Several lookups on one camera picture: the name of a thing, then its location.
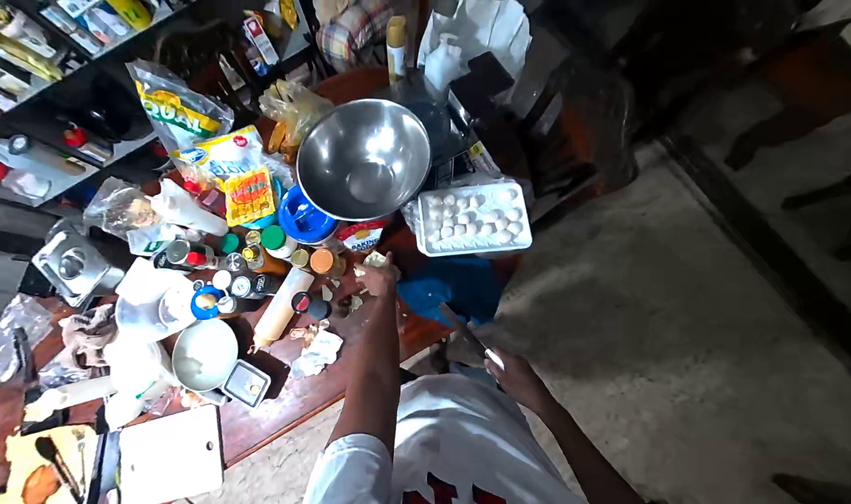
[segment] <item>mixing bowl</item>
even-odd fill
[[[298,183],[322,212],[368,221],[397,210],[422,187],[428,135],[408,109],[359,99],[332,109],[298,150]]]

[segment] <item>blue lid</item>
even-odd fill
[[[279,226],[295,240],[314,244],[335,232],[339,222],[317,210],[301,192],[301,186],[296,185],[288,189],[279,204]]]
[[[220,291],[217,287],[213,285],[205,285],[198,291],[193,294],[192,302],[189,303],[189,309],[192,310],[195,318],[199,320],[207,320],[209,318],[214,318],[215,316],[220,314],[220,310],[217,309],[217,305],[214,305],[208,309],[201,309],[196,305],[195,298],[201,296],[202,294],[214,294],[214,296],[219,300],[223,297],[223,291]]]

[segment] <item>orange lid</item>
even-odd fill
[[[320,274],[328,273],[332,269],[332,263],[334,262],[335,258],[332,256],[332,253],[325,248],[316,250],[311,255],[311,269]]]

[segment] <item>green lid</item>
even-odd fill
[[[261,245],[270,250],[286,244],[286,232],[280,226],[267,226],[261,231]]]
[[[234,235],[233,233],[227,233],[223,235],[223,239],[220,240],[220,251],[224,254],[230,254],[232,252],[236,252],[239,248],[239,237]]]

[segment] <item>knife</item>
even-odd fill
[[[494,350],[486,347],[484,343],[481,343],[481,340],[476,338],[475,335],[472,334],[472,331],[466,327],[466,324],[460,320],[460,316],[453,312],[451,307],[447,306],[447,303],[441,303],[441,314],[444,315],[444,318],[447,318],[449,322],[451,322],[454,327],[457,328],[457,331],[460,332],[460,335],[464,340],[467,341],[473,348],[475,348],[481,355],[484,355],[491,361],[493,361],[501,371],[506,371],[506,368],[503,366],[503,360],[501,360],[500,355]]]

